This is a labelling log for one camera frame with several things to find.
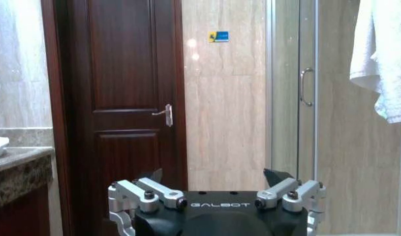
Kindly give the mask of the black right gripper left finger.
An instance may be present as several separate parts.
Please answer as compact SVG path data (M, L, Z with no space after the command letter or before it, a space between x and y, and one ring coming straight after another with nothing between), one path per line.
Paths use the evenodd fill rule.
M143 213L154 213L159 206L178 211L187 206L183 192L161 184L162 174L163 170L158 169L137 180L115 181L109 186L110 221L117 224L122 236L137 234L131 215L135 209Z

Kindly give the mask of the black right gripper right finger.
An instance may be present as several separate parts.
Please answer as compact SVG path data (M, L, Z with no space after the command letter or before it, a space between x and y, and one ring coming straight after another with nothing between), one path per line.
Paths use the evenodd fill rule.
M308 210L306 234L317 235L318 224L325 220L326 187L322 182L309 180L305 183L288 172L264 169L269 188L257 192L256 207L266 210L282 203L289 213Z

